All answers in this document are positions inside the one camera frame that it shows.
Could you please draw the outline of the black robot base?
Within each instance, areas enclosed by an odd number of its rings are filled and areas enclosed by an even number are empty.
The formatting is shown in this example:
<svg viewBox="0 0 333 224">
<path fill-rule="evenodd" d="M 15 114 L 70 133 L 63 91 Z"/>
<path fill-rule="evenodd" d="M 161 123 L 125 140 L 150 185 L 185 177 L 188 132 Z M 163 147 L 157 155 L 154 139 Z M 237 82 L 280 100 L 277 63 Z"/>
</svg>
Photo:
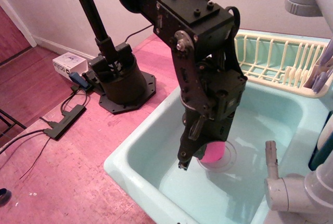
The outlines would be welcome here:
<svg viewBox="0 0 333 224">
<path fill-rule="evenodd" d="M 94 0 L 79 1 L 100 51 L 86 76 L 101 92 L 99 105 L 114 115 L 139 109 L 156 93 L 155 76 L 140 70 L 128 43 L 113 44 Z"/>
</svg>

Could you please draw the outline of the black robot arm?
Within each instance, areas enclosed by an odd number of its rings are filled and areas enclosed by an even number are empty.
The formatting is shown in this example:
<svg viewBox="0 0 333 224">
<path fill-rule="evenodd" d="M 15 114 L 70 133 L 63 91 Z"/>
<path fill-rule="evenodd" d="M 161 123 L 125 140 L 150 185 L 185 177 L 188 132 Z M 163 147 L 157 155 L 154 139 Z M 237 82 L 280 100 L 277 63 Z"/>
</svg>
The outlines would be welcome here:
<svg viewBox="0 0 333 224">
<path fill-rule="evenodd" d="M 212 0 L 119 1 L 151 22 L 171 49 L 185 108 L 178 166 L 187 169 L 193 157 L 203 158 L 208 144 L 227 140 L 245 90 L 234 41 L 240 13 Z"/>
</svg>

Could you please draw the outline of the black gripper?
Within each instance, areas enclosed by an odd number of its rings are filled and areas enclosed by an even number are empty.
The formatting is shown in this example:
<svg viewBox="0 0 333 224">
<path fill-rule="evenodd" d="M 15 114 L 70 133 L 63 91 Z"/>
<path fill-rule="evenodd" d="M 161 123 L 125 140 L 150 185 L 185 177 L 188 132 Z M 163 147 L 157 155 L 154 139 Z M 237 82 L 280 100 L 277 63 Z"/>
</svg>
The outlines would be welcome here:
<svg viewBox="0 0 333 224">
<path fill-rule="evenodd" d="M 207 144 L 226 141 L 247 77 L 241 71 L 202 70 L 178 76 L 185 129 L 180 139 L 178 168 L 188 170 L 192 157 L 202 160 Z"/>
</svg>

